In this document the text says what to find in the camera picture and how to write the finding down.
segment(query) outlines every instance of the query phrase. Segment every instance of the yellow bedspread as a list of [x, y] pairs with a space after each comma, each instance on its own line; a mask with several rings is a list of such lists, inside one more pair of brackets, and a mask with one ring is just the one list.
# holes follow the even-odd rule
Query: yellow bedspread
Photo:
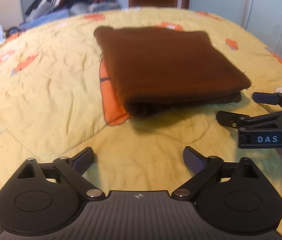
[[[93, 37], [100, 25], [206, 31], [252, 86], [240, 103], [129, 118], [110, 84], [100, 82], [106, 72], [100, 70], [102, 52]], [[276, 150], [238, 149], [236, 131], [216, 121], [219, 110], [250, 116], [280, 110], [251, 100], [253, 92], [272, 93], [277, 86], [282, 86], [282, 60], [252, 34], [215, 15], [137, 8], [42, 25], [0, 45], [0, 189], [27, 157], [51, 162], [90, 146], [96, 162], [85, 176], [106, 194], [115, 189], [171, 193], [192, 176], [182, 161], [189, 145], [228, 162], [250, 157], [282, 196]], [[278, 231], [282, 234], [282, 221]]]

